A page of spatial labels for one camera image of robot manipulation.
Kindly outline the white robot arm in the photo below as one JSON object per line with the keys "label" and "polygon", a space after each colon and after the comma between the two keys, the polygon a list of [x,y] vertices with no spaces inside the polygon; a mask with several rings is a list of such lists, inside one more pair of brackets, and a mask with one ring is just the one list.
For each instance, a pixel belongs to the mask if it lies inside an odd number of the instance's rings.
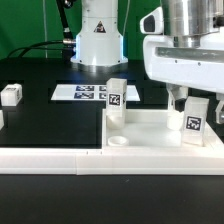
{"label": "white robot arm", "polygon": [[[82,0],[82,29],[72,62],[89,71],[123,65],[117,29],[118,0]],[[216,122],[224,123],[224,0],[160,0],[140,20],[148,77],[170,90],[214,92]]]}

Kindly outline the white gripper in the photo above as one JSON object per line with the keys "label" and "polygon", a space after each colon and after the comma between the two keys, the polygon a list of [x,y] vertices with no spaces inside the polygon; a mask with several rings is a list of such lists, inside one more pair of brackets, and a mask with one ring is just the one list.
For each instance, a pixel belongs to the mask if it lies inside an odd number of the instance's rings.
{"label": "white gripper", "polygon": [[171,105],[176,111],[185,108],[187,87],[216,92],[216,122],[224,124],[223,32],[202,36],[199,48],[175,48],[171,37],[147,35],[143,55],[150,79],[175,84],[171,86]]}

